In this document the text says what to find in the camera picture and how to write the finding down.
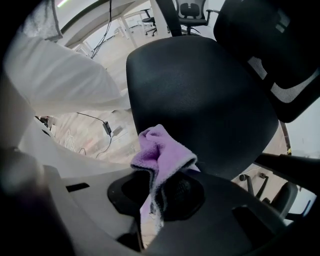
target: floor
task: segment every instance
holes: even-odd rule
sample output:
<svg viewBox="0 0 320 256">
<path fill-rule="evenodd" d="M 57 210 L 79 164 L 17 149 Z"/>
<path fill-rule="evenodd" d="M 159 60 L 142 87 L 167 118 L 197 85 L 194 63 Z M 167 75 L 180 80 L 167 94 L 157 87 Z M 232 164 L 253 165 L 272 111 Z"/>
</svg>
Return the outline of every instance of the floor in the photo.
<svg viewBox="0 0 320 256">
<path fill-rule="evenodd" d="M 138 46 L 159 39 L 151 35 L 145 36 L 140 27 L 133 28 L 133 37 Z M 105 42 L 98 53 L 98 58 L 102 65 L 107 69 L 115 80 L 119 89 L 127 87 L 126 81 L 126 59 L 133 46 L 130 40 L 125 39 L 120 34 Z M 79 115 L 77 113 L 67 113 L 54 117 L 55 139 L 61 145 L 86 154 L 88 157 L 108 160 L 113 163 L 129 164 L 133 156 L 140 150 L 138 135 L 135 129 L 132 113 L 130 110 L 116 111 L 84 111 L 83 113 L 108 121 L 114 133 L 112 143 L 108 150 L 110 138 L 107 136 L 101 121 Z M 70 137 L 74 138 L 74 145 L 71 144 Z M 285 137 L 281 126 L 279 125 L 273 139 L 266 147 L 266 153 L 285 154 L 287 151 Z M 269 182 L 262 194 L 261 199 L 268 198 L 272 200 L 281 186 L 286 182 L 284 179 L 273 175 L 270 171 L 252 164 L 243 173 L 248 173 L 252 178 L 253 190 L 258 192 L 264 180 L 260 178 L 260 173 L 269 176 Z M 247 189 L 245 181 L 240 181 L 238 177 L 233 180 L 239 186 Z M 155 237 L 154 221 L 152 217 L 142 224 L 143 242 L 147 246 Z"/>
</svg>

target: mesh backrest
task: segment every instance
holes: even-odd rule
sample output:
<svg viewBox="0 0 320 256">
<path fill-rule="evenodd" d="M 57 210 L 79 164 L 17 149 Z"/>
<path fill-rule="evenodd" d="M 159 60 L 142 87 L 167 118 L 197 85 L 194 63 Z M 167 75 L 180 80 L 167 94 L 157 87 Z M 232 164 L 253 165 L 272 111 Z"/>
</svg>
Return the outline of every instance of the mesh backrest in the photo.
<svg viewBox="0 0 320 256">
<path fill-rule="evenodd" d="M 175 0 L 176 11 L 180 18 L 205 19 L 206 0 Z"/>
<path fill-rule="evenodd" d="M 294 120 L 320 96 L 317 8 L 275 0 L 226 0 L 214 36 L 257 79 L 278 117 Z"/>
</svg>

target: chair caster wheel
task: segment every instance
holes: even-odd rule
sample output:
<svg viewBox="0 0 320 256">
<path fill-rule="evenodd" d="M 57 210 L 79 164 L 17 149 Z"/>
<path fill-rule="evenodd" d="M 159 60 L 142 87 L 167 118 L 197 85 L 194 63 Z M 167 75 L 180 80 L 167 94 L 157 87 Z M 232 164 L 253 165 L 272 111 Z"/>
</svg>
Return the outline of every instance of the chair caster wheel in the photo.
<svg viewBox="0 0 320 256">
<path fill-rule="evenodd" d="M 241 174 L 239 176 L 240 181 L 244 182 L 246 180 L 246 176 L 244 174 Z"/>
<path fill-rule="evenodd" d="M 260 178 L 265 179 L 267 177 L 267 175 L 265 175 L 264 173 L 260 173 Z"/>
</svg>

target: chair seat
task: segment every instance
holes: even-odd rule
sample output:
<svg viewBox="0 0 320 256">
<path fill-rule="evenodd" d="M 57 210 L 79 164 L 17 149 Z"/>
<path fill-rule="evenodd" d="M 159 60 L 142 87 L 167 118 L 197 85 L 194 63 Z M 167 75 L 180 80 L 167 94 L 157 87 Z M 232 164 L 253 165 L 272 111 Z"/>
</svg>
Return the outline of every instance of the chair seat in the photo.
<svg viewBox="0 0 320 256">
<path fill-rule="evenodd" d="M 233 179 L 277 130 L 266 95 L 210 38 L 177 36 L 148 43 L 128 56 L 126 75 L 137 132 L 162 124 L 197 155 L 202 172 Z"/>
<path fill-rule="evenodd" d="M 197 26 L 205 26 L 207 21 L 203 18 L 179 18 L 179 22 L 181 25 L 197 27 Z"/>
<path fill-rule="evenodd" d="M 155 17 L 144 18 L 142 20 L 143 23 L 155 23 Z"/>
</svg>

